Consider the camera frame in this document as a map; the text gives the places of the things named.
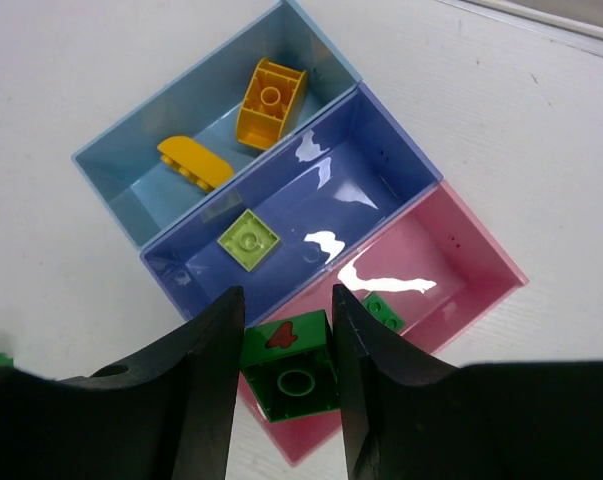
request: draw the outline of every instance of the yellow curved block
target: yellow curved block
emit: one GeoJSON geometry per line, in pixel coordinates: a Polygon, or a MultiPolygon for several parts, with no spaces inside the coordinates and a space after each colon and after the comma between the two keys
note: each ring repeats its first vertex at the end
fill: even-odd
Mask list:
{"type": "Polygon", "coordinates": [[[167,138],[157,149],[162,153],[163,162],[208,193],[234,175],[228,162],[190,137],[177,135],[167,138]]]}
{"type": "Polygon", "coordinates": [[[308,73],[261,59],[237,118],[237,140],[267,150],[290,132],[301,113],[308,73]]]}

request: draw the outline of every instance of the tabletop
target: tabletop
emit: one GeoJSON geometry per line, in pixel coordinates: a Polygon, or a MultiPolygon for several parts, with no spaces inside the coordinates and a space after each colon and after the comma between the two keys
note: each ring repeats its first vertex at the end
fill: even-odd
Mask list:
{"type": "MultiPolygon", "coordinates": [[[[271,0],[0,1],[0,350],[89,375],[181,324],[70,156],[271,0]]],[[[300,0],[530,278],[439,357],[603,358],[603,57],[437,0],[300,0]]],[[[289,467],[238,404],[229,479],[289,467]]]]}

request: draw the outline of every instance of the pink bin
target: pink bin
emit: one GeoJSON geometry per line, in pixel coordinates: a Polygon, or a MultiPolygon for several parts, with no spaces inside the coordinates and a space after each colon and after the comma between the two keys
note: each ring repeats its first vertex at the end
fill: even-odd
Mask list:
{"type": "MultiPolygon", "coordinates": [[[[527,279],[447,182],[307,286],[266,322],[325,309],[332,285],[375,291],[406,321],[401,335],[434,353],[527,279]]],[[[340,412],[269,423],[243,377],[239,395],[290,464],[341,427],[340,412]]]]}

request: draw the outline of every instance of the plastic bin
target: plastic bin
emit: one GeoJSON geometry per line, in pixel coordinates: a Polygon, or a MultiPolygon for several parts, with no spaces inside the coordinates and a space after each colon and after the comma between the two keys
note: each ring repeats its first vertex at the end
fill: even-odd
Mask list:
{"type": "Polygon", "coordinates": [[[263,153],[237,141],[236,123],[252,74],[264,57],[308,72],[296,128],[360,81],[303,10],[286,0],[74,156],[137,247],[167,231],[206,198],[202,189],[160,161],[161,141],[173,135],[192,137],[228,162],[235,176],[263,153]]]}
{"type": "Polygon", "coordinates": [[[229,286],[241,285],[246,325],[255,325],[440,178],[360,85],[153,242],[141,258],[185,319],[229,286]],[[246,209],[280,238],[250,272],[217,243],[246,209]]]}
{"type": "MultiPolygon", "coordinates": [[[[527,279],[442,182],[266,322],[309,310],[332,312],[335,283],[343,283],[361,300],[376,292],[406,322],[402,336],[434,353],[527,279]]],[[[243,378],[239,393],[292,464],[341,427],[339,412],[268,423],[243,378]]]]}

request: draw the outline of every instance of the white surface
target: white surface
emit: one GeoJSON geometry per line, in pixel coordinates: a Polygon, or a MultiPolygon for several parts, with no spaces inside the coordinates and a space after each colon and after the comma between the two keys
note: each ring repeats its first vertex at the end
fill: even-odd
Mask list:
{"type": "MultiPolygon", "coordinates": [[[[531,284],[443,352],[603,357],[603,59],[432,0],[301,0],[531,284]]],[[[70,155],[266,0],[0,0],[0,348],[90,374],[180,324],[70,155]]],[[[237,407],[231,479],[344,479],[339,437],[290,469],[237,407]]]]}

